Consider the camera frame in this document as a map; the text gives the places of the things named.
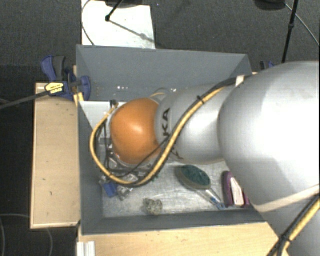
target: blue clamp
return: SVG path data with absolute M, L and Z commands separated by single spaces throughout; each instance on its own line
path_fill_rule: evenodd
M 64 69 L 66 57 L 48 55 L 41 61 L 42 72 L 48 77 L 50 83 L 59 81 L 63 84 L 60 92 L 51 94 L 50 96 L 62 97 L 67 100 L 73 101 L 75 92 L 72 87 L 77 87 L 78 92 L 83 93 L 83 98 L 88 101 L 91 94 L 91 83 L 88 76 L 82 76 L 80 81 L 77 81 L 74 73 L 69 69 Z
M 118 185 L 115 183 L 112 183 L 112 182 L 105 183 L 102 185 L 102 187 L 104 188 L 104 191 L 106 192 L 109 198 L 112 198 L 118 194 L 117 192 Z

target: wooden board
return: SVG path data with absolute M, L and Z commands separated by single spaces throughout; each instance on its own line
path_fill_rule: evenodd
M 96 256 L 266 256 L 278 241 L 265 223 L 82 236 Z
M 45 84 L 36 84 L 36 93 Z M 49 97 L 34 105 L 30 228 L 70 227 L 80 220 L 77 109 Z

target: green brush head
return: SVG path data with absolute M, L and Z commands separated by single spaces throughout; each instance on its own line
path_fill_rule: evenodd
M 209 176 L 198 167 L 184 165 L 175 169 L 175 175 L 181 183 L 195 190 L 207 190 L 211 188 Z

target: yellow cable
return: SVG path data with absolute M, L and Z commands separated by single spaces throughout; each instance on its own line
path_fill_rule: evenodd
M 311 219 L 315 216 L 315 214 L 319 211 L 319 209 L 320 209 L 320 199 L 318 199 L 315 202 L 315 204 L 307 211 L 303 219 L 296 225 L 292 234 L 289 237 L 290 241 L 293 241 L 296 239 L 296 237 L 305 228 L 305 226 L 311 221 Z M 289 246 L 290 246 L 290 242 L 287 241 L 285 243 L 284 250 L 287 250 Z
M 178 136 L 180 134 L 180 132 L 182 131 L 183 127 L 185 126 L 185 124 L 187 123 L 187 121 L 192 117 L 192 115 L 202 106 L 204 105 L 204 103 L 208 102 L 209 100 L 211 100 L 215 95 L 217 95 L 219 92 L 221 92 L 224 89 L 224 87 L 219 88 L 213 92 L 211 92 L 210 94 L 208 94 L 206 97 L 204 97 L 201 101 L 199 101 L 186 115 L 185 117 L 181 120 L 181 122 L 178 124 L 178 127 L 176 129 L 176 131 L 172 134 L 171 139 L 168 142 L 168 145 L 166 146 L 163 154 L 161 155 L 159 161 L 156 163 L 155 167 L 153 168 L 153 170 L 140 182 L 138 182 L 137 184 L 135 184 L 136 186 L 140 186 L 145 184 L 146 182 L 148 182 L 150 179 L 153 178 L 153 176 L 157 173 L 157 171 L 161 168 L 162 164 L 164 163 L 164 161 L 167 159 L 167 157 L 169 156 L 176 140 L 178 139 Z M 115 175 L 113 175 L 110 171 L 108 171 L 106 169 L 106 167 L 99 161 L 96 152 L 95 152 L 95 136 L 96 133 L 99 129 L 99 127 L 108 119 L 108 117 L 110 116 L 110 114 L 116 109 L 118 105 L 116 105 L 115 107 L 113 107 L 112 109 L 110 109 L 110 111 L 105 115 L 105 117 L 96 125 L 96 127 L 93 129 L 91 137 L 90 137 L 90 152 L 92 154 L 93 160 L 95 161 L 95 163 L 99 166 L 99 168 L 101 169 L 101 171 L 104 172 L 105 175 L 108 176 L 108 178 L 110 178 L 111 180 L 113 180 L 114 182 L 118 183 L 118 184 L 122 184 L 122 185 L 131 185 L 134 183 L 134 181 L 126 181 L 123 179 L 120 179 L 118 177 L 116 177 Z

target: gray box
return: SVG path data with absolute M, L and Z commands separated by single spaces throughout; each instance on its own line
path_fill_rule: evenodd
M 78 108 L 81 228 L 84 235 L 263 222 L 253 208 L 221 212 L 212 207 L 212 210 L 179 211 L 160 216 L 137 214 L 128 208 L 126 214 L 108 214 L 111 206 L 110 211 L 121 211 L 117 208 L 117 202 L 106 205 L 106 197 L 99 185 L 102 173 L 89 152 L 92 127 L 103 117 L 109 106 L 107 101 L 126 102 L 148 97 L 159 88 L 179 90 L 215 84 L 238 75 L 249 76 L 252 71 L 246 55 L 78 45 L 76 57 L 78 77 L 89 76 L 92 84 L 90 101 L 81 102 Z M 166 165 L 161 171 L 164 179 L 174 164 Z M 220 172 L 224 167 L 218 165 L 219 168 L 215 167 Z M 221 180 L 216 178 L 213 185 L 221 194 Z M 124 203 L 129 205 L 130 198 L 126 200 Z

